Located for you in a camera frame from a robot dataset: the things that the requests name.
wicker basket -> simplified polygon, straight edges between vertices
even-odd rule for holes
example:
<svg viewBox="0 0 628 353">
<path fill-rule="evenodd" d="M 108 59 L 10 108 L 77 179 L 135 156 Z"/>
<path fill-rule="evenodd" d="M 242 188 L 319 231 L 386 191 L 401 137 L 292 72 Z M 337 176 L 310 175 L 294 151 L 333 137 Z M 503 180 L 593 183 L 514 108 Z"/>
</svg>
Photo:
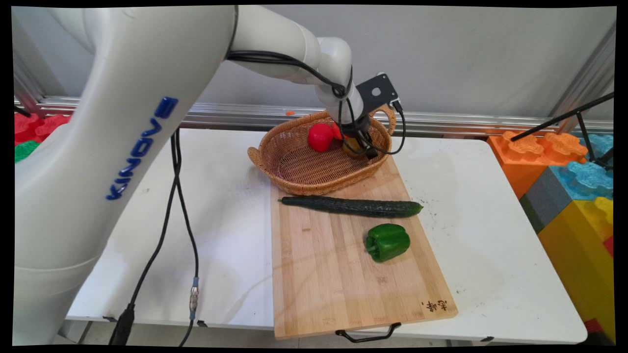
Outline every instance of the wicker basket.
<svg viewBox="0 0 628 353">
<path fill-rule="evenodd" d="M 386 113 L 389 128 L 373 118 L 377 111 Z M 391 135 L 397 123 L 394 111 L 381 106 L 370 114 L 369 133 L 373 144 L 385 151 L 393 145 Z M 378 153 L 369 160 L 366 156 L 353 159 L 342 150 L 342 141 L 334 139 L 324 153 L 308 145 L 308 133 L 314 124 L 332 126 L 327 111 L 310 114 L 284 122 L 272 128 L 263 137 L 259 150 L 249 148 L 249 158 L 278 188 L 293 195 L 324 195 L 359 182 L 371 176 L 388 155 Z"/>
</svg>

yellow foam block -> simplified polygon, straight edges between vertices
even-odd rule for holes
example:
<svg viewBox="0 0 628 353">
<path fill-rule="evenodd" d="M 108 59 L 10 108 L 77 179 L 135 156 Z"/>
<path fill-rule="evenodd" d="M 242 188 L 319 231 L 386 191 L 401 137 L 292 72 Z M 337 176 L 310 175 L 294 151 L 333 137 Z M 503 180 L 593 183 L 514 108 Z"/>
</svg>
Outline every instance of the yellow foam block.
<svg viewBox="0 0 628 353">
<path fill-rule="evenodd" d="M 599 222 L 591 221 L 594 207 L 595 201 L 571 201 L 539 239 L 582 320 L 596 319 L 615 342 L 613 258 L 598 234 Z"/>
</svg>

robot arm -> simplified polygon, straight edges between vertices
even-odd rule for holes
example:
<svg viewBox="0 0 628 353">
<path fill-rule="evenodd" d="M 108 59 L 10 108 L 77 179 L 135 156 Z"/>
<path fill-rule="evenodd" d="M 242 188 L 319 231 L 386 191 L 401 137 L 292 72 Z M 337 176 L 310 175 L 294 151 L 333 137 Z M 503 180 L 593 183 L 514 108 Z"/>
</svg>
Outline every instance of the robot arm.
<svg viewBox="0 0 628 353">
<path fill-rule="evenodd" d="M 290 55 L 343 85 L 351 68 L 344 41 L 315 38 L 260 6 L 55 13 L 95 59 L 68 126 L 15 165 L 14 345 L 53 340 L 127 201 L 230 45 Z M 340 100 L 310 73 L 287 65 L 241 65 L 316 85 L 334 120 L 350 122 L 348 109 L 334 116 Z M 355 85 L 347 97 L 360 114 Z"/>
<path fill-rule="evenodd" d="M 332 82 L 349 84 L 351 74 L 351 48 L 340 38 L 315 37 L 294 21 L 258 5 L 239 6 L 238 24 L 232 52 L 259 50 L 291 56 L 314 68 Z M 341 100 L 332 94 L 332 88 L 302 68 L 289 65 L 238 62 L 239 65 L 265 76 L 292 81 L 296 84 L 315 85 L 315 92 L 335 122 L 351 123 L 347 103 L 343 101 L 342 117 L 338 117 Z M 347 98 L 355 113 L 362 112 L 360 93 L 351 80 Z"/>
</svg>

gray wall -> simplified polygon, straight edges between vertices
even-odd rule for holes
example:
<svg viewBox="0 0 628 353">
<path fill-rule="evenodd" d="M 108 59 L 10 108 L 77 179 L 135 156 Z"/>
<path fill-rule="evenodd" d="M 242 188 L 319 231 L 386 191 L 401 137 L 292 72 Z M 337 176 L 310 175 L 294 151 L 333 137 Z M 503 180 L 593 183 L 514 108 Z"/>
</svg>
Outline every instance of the gray wall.
<svg viewBox="0 0 628 353">
<path fill-rule="evenodd" d="M 547 116 L 617 17 L 616 7 L 266 7 L 317 36 L 346 40 L 355 81 L 387 72 L 406 111 L 507 116 Z M 44 9 L 13 8 L 13 13 L 59 83 L 42 85 L 53 95 L 79 96 L 93 56 Z M 230 62 L 220 66 L 199 101 L 320 106 L 312 87 Z"/>
</svg>

basket handle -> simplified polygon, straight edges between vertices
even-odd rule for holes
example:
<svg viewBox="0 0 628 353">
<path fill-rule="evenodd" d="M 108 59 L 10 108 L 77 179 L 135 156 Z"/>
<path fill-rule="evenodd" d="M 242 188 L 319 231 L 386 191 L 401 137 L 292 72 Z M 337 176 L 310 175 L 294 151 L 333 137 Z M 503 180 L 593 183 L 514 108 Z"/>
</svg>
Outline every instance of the basket handle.
<svg viewBox="0 0 628 353">
<path fill-rule="evenodd" d="M 395 126 L 397 126 L 397 116 L 394 113 L 394 110 L 390 109 L 390 107 L 386 104 L 375 109 L 369 115 L 373 117 L 375 113 L 383 112 L 388 117 L 388 135 L 392 136 L 394 132 Z"/>
<path fill-rule="evenodd" d="M 247 152 L 249 153 L 249 158 L 251 159 L 251 162 L 253 162 L 253 164 L 255 164 L 259 169 L 266 173 L 266 168 L 264 167 L 264 162 L 262 160 L 262 154 L 259 152 L 259 150 L 255 147 L 249 147 Z"/>
</svg>

